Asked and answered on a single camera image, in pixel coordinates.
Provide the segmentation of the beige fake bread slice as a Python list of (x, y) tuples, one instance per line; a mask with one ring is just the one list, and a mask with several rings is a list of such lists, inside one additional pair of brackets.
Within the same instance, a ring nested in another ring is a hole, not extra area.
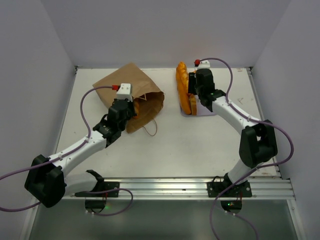
[(190, 102), (191, 115), (196, 116), (197, 115), (197, 99), (195, 95), (191, 94), (189, 96), (189, 102)]

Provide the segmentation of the orange fake baguette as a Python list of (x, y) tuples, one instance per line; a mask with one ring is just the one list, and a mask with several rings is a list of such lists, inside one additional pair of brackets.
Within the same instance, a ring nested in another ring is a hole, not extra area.
[(190, 101), (189, 101), (187, 92), (185, 90), (185, 87), (182, 81), (178, 78), (176, 79), (176, 84), (177, 84), (180, 107), (186, 115), (190, 115), (192, 113), (191, 105), (190, 105)]

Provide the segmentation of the small orange fake bread roll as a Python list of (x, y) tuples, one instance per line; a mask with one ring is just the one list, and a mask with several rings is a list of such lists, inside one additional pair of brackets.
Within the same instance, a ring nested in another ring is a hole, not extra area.
[(138, 119), (140, 116), (140, 104), (138, 100), (133, 101), (133, 107), (134, 107), (134, 116), (132, 117), (133, 119)]

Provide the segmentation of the brown paper bag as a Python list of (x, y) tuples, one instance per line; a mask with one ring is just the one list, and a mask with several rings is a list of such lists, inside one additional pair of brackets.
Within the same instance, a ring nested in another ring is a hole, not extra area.
[(97, 88), (122, 83), (132, 85), (133, 101), (139, 101), (139, 118), (132, 118), (126, 125), (127, 133), (131, 134), (155, 119), (164, 106), (165, 95), (153, 80), (134, 63), (126, 64), (92, 86)]

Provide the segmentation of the orange fake bread loaf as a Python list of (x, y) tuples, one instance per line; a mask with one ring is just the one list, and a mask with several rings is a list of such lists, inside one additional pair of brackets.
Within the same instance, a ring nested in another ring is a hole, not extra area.
[(176, 67), (176, 79), (182, 84), (185, 93), (189, 96), (189, 73), (186, 64), (181, 61)]

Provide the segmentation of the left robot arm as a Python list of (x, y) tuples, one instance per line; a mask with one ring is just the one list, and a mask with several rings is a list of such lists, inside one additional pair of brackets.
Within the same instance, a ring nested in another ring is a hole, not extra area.
[(49, 157), (37, 156), (32, 161), (24, 187), (45, 207), (56, 205), (65, 195), (91, 194), (103, 196), (109, 191), (104, 178), (94, 170), (70, 176), (70, 172), (95, 153), (113, 144), (126, 129), (126, 124), (135, 116), (134, 103), (116, 99), (108, 113), (84, 137), (69, 148)]

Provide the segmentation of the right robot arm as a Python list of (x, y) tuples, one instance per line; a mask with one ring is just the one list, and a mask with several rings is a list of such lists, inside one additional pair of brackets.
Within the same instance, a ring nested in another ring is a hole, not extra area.
[(202, 106), (222, 117), (240, 135), (238, 162), (224, 175), (222, 182), (212, 183), (219, 193), (223, 191), (227, 196), (235, 196), (248, 179), (241, 177), (278, 154), (275, 130), (269, 120), (251, 118), (235, 106), (225, 92), (216, 89), (212, 71), (208, 68), (188, 74), (188, 92), (197, 95)]

